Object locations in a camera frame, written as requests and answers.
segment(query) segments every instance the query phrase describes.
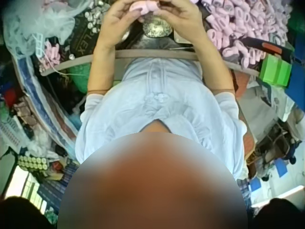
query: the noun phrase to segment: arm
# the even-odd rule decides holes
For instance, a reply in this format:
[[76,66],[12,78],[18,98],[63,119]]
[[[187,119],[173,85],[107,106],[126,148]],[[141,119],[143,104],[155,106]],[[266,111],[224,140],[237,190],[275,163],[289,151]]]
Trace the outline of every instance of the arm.
[[191,42],[198,55],[206,86],[214,93],[234,93],[231,74],[220,53],[209,40],[198,7],[187,0],[162,0],[172,6],[161,6],[154,14],[165,19],[180,36]]
[[234,85],[229,69],[221,58],[210,39],[205,35],[200,42],[194,45],[197,53],[206,86],[213,94],[234,92]]
[[114,77],[115,45],[130,25],[140,17],[140,11],[129,12],[136,0],[118,0],[107,12],[93,52],[88,81],[88,94],[106,94],[112,87]]

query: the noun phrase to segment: clear plastic bag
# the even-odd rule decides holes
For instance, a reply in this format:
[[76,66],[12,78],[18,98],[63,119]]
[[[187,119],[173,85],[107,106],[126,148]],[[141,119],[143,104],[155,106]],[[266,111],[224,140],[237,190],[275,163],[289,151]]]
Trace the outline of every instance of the clear plastic bag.
[[34,34],[44,39],[56,36],[60,44],[70,36],[74,17],[84,11],[92,0],[15,0],[3,14],[5,43],[18,59],[35,52]]

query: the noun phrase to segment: hand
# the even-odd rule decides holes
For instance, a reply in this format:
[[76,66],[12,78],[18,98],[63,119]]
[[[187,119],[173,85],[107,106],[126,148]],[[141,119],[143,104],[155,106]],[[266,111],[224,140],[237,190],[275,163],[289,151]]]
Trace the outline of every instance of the hand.
[[206,35],[201,12],[189,0],[161,0],[171,6],[161,6],[154,15],[166,20],[183,38],[196,45]]
[[140,17],[140,11],[129,12],[129,7],[137,0],[118,0],[105,15],[97,46],[112,49],[120,43],[130,25]]

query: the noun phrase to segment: green box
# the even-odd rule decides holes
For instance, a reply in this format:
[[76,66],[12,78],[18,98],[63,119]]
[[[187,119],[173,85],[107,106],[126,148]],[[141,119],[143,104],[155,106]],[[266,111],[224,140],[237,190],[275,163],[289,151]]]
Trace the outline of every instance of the green box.
[[287,86],[291,68],[291,64],[286,61],[271,54],[267,54],[263,61],[259,78],[272,85]]

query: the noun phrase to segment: light blue shirt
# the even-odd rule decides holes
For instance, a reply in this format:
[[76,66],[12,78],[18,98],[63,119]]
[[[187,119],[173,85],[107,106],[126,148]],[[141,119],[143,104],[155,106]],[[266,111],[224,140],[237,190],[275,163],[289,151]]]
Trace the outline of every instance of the light blue shirt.
[[76,157],[82,163],[108,142],[160,120],[173,134],[215,154],[237,179],[243,168],[246,133],[238,112],[234,95],[224,92],[214,96],[202,83],[195,63],[140,58],[105,96],[87,97]]

